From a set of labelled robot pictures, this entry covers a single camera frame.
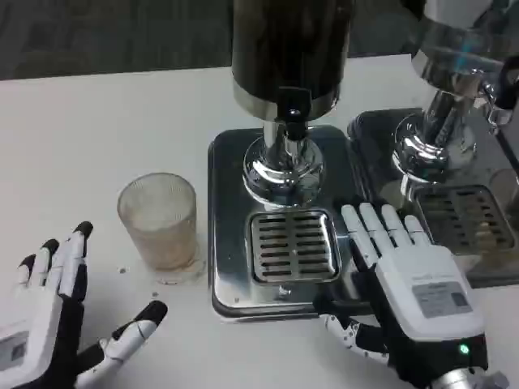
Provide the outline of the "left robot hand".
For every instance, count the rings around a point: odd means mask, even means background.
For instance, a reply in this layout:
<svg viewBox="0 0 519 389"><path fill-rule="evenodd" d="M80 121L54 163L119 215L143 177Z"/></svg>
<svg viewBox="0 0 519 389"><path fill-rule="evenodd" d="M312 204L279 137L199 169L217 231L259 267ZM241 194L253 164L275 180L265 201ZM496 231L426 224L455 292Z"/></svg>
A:
<svg viewBox="0 0 519 389"><path fill-rule="evenodd" d="M94 388L115 375L167 315L164 302L150 301L109 338L79 348L92 231L83 221L67 239L49 239L19 264L15 287L1 300L3 388Z"/></svg>

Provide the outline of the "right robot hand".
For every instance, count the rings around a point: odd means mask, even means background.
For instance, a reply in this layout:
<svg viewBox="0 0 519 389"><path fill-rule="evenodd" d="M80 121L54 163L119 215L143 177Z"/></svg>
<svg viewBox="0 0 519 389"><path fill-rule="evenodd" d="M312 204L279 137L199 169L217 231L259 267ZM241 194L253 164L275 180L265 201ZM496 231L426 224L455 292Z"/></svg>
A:
<svg viewBox="0 0 519 389"><path fill-rule="evenodd" d="M351 352L416 388L479 387L488 369L483 314L454 255L431 242L418 218L387 203L341 206L355 286L377 325L327 295L313 306Z"/></svg>

